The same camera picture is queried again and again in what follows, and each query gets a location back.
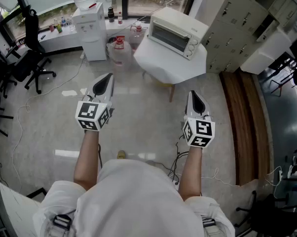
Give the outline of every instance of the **office chair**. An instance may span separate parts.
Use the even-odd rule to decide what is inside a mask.
[[[52,74],[53,77],[56,77],[56,73],[53,71],[43,71],[44,65],[51,60],[47,58],[40,66],[38,63],[44,59],[45,50],[38,41],[38,28],[39,28],[39,19],[35,10],[30,9],[28,5],[22,12],[23,17],[25,17],[26,25],[26,38],[25,44],[31,50],[27,50],[22,56],[20,56],[16,50],[17,46],[14,46],[10,49],[6,58],[13,54],[17,57],[18,61],[15,63],[15,69],[13,70],[13,76],[18,81],[23,81],[27,76],[30,75],[31,71],[33,72],[31,78],[25,85],[26,89],[29,89],[29,84],[35,79],[36,81],[36,91],[38,94],[41,94],[41,90],[38,88],[38,78],[40,75]]]
[[[297,213],[284,211],[284,209],[296,208],[296,206],[288,206],[277,208],[276,201],[288,202],[288,197],[275,199],[270,194],[264,201],[256,200],[256,191],[253,191],[254,200],[251,209],[236,208],[236,211],[248,212],[245,219],[240,224],[234,226],[239,228],[246,221],[251,224],[251,229],[260,234],[271,237],[290,236],[297,229]]]
[[[14,83],[17,85],[16,81],[13,81],[10,79],[12,69],[14,67],[14,64],[7,64],[7,61],[3,57],[3,55],[0,52],[0,82],[2,81],[2,84],[0,86],[0,92],[3,92],[4,98],[7,98],[6,95],[6,89],[9,83]]]

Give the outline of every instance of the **table leg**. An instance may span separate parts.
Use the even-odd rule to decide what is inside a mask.
[[[170,91],[170,97],[169,97],[169,102],[171,103],[173,101],[173,96],[175,92],[175,85],[172,85],[171,91]]]

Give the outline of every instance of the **oven door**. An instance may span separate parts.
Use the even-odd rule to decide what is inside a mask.
[[[153,20],[150,38],[183,55],[189,40],[191,39],[191,35],[176,27],[165,26],[164,24]]]

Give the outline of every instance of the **oven window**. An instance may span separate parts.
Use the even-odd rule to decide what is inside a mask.
[[[154,24],[152,36],[166,44],[171,45],[181,52],[184,52],[187,43],[190,40],[188,37],[179,36],[156,24]]]

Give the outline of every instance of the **concrete floor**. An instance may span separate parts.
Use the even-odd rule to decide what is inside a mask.
[[[286,71],[281,71],[278,75],[269,78],[274,70],[266,69],[259,76],[259,82],[266,106],[269,113],[269,120],[272,130],[272,141],[274,149],[274,168],[281,166],[284,177],[287,177],[289,166],[292,164],[293,152],[297,149],[297,94],[292,84],[289,82],[280,90],[271,94],[278,85],[271,80],[280,82],[288,75]],[[278,175],[275,175],[274,183],[278,183]],[[290,195],[289,205],[297,204],[297,192],[291,189],[297,182],[282,181],[276,189],[275,196],[284,197]]]
[[[176,157],[175,143],[182,135],[181,122],[187,94],[194,89],[208,101],[213,121],[216,122],[215,139],[204,150],[202,176],[212,177],[215,169],[219,168],[217,178],[235,184],[233,135],[218,75],[204,74],[177,84],[173,102],[169,103],[169,89],[157,85],[147,74],[143,77],[143,70],[138,65],[128,71],[116,71],[109,61],[82,62],[80,55],[81,51],[77,51],[50,57],[52,63],[45,68],[55,71],[57,77],[40,77],[42,95],[28,101],[31,106],[29,113],[20,107],[26,104],[29,97],[36,95],[34,83],[28,91],[24,88],[26,81],[19,82],[16,87],[10,85],[8,98],[2,99],[4,114],[14,116],[14,120],[0,120],[1,129],[9,134],[8,138],[0,134],[1,175],[10,188],[27,195],[41,187],[49,190],[56,180],[73,180],[76,158],[65,155],[68,151],[78,152],[84,136],[74,119],[77,102],[93,79],[108,72],[113,72],[115,76],[111,99],[115,110],[109,124],[100,133],[103,163],[116,158],[118,150],[125,150],[129,158],[154,160],[170,167]],[[81,63],[77,77],[43,95],[73,77]],[[23,136],[13,154],[13,161],[22,187],[12,165],[12,150],[22,132],[17,111]],[[188,150],[183,139],[179,142],[179,150]],[[184,163],[185,157],[178,162],[179,174]],[[235,209],[250,206],[253,190],[264,197],[272,191],[272,187],[265,180],[232,187],[215,179],[202,179],[202,194],[214,198],[232,223],[241,221],[246,215]],[[6,221],[1,201],[0,213]]]

